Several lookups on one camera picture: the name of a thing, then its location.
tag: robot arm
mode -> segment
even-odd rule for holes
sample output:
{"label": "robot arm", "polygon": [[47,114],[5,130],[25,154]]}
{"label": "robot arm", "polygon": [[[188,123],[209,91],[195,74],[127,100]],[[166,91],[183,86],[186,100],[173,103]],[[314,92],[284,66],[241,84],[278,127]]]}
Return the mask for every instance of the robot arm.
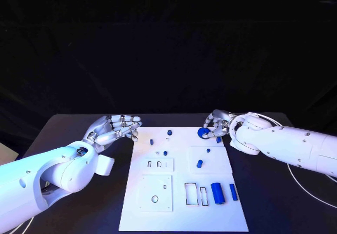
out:
{"label": "robot arm", "polygon": [[[100,155],[122,137],[137,141],[140,117],[101,117],[83,141],[0,166],[0,233],[81,191],[94,173],[109,176],[114,159]],[[41,189],[41,178],[51,186]]]}
{"label": "robot arm", "polygon": [[[217,129],[208,132],[205,128],[212,119]],[[208,133],[201,137],[230,134],[231,146],[247,154],[257,155],[263,152],[294,166],[336,176],[337,137],[287,126],[273,126],[267,119],[257,113],[237,116],[231,112],[215,110],[202,128]]]}

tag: white board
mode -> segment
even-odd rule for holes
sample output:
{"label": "white board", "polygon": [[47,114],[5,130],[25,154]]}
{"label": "white board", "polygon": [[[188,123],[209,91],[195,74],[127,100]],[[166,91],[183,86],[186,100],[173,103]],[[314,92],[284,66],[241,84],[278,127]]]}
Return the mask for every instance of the white board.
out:
{"label": "white board", "polygon": [[[124,197],[120,231],[201,231],[248,232],[241,201],[234,201],[230,184],[234,183],[232,168],[224,143],[201,139],[199,128],[139,128],[134,144],[129,184]],[[196,171],[198,159],[204,157],[202,170]],[[149,173],[145,160],[173,158],[175,170]],[[143,175],[172,176],[172,212],[142,212],[140,191]],[[227,203],[215,204],[211,184],[222,184]],[[196,183],[199,205],[186,205],[185,183]],[[201,187],[206,188],[208,206],[202,205]]]}

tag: blue object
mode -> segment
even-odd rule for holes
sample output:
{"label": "blue object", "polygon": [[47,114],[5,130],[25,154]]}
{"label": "blue object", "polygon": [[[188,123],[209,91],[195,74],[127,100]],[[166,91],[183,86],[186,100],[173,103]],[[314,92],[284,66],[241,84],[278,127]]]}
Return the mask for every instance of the blue object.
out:
{"label": "blue object", "polygon": [[231,184],[230,186],[231,186],[231,192],[232,192],[234,200],[238,201],[235,186],[234,186],[234,184]]}
{"label": "blue object", "polygon": [[215,202],[217,202],[218,205],[222,205],[225,203],[222,185],[221,185],[221,183],[214,183],[211,185],[211,187],[212,187]]}
{"label": "blue object", "polygon": [[205,138],[204,137],[204,134],[206,134],[206,133],[209,133],[211,132],[211,130],[208,129],[208,128],[199,128],[199,130],[198,130],[198,135],[199,135],[199,137],[202,138],[202,139],[209,139],[209,137],[208,138]]}
{"label": "blue object", "polygon": [[198,167],[198,168],[202,168],[202,160],[198,161],[196,167]]}

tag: black table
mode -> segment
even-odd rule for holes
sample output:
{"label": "black table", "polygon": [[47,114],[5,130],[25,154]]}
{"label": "black table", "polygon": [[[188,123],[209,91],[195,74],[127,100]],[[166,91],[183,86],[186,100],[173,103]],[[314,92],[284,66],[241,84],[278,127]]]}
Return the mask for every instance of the black table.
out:
{"label": "black table", "polygon": [[[291,126],[283,113],[263,113]],[[81,140],[101,115],[55,115],[29,148],[26,156]],[[145,127],[202,127],[208,114],[143,114]],[[240,152],[225,136],[237,189],[251,233],[336,233],[337,209],[317,201],[296,183],[287,164],[260,154]],[[120,139],[103,152],[116,159],[110,176],[96,175],[78,193],[41,213],[26,234],[113,234],[119,232],[129,179],[133,141]],[[293,167],[306,188],[337,205],[337,185],[329,178]]]}

